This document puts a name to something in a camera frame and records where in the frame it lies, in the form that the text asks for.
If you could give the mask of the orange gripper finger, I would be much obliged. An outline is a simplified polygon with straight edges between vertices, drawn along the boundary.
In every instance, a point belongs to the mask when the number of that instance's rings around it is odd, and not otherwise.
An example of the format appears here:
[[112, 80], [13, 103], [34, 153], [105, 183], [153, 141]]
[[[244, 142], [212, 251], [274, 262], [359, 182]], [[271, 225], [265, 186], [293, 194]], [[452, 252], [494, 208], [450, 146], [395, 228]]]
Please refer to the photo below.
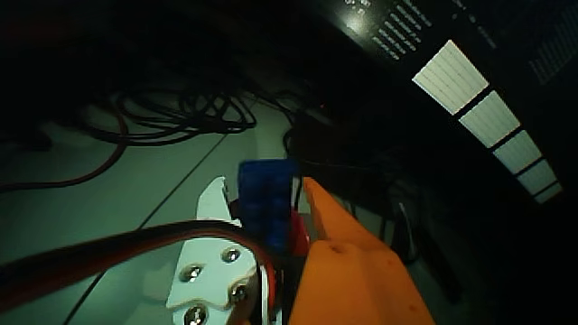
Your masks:
[[290, 324], [433, 324], [398, 255], [311, 177], [303, 189], [317, 231], [290, 312]]

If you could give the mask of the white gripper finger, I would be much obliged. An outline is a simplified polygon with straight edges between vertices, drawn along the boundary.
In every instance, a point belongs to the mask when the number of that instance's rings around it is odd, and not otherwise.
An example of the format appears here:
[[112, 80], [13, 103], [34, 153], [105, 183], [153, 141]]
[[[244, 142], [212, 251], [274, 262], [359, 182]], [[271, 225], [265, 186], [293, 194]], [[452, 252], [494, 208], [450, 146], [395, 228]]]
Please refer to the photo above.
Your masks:
[[272, 322], [271, 260], [239, 235], [228, 204], [223, 176], [198, 198], [202, 228], [183, 242], [166, 300], [174, 325]]

